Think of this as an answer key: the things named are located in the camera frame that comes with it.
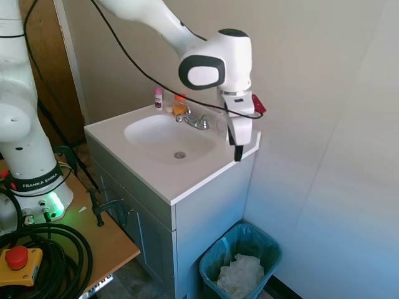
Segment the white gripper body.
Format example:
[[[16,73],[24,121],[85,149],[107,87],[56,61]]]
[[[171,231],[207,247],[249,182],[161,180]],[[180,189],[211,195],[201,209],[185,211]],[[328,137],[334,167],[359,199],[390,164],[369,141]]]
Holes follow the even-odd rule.
[[[233,144],[244,146],[251,142],[254,104],[252,92],[221,92],[226,119]]]

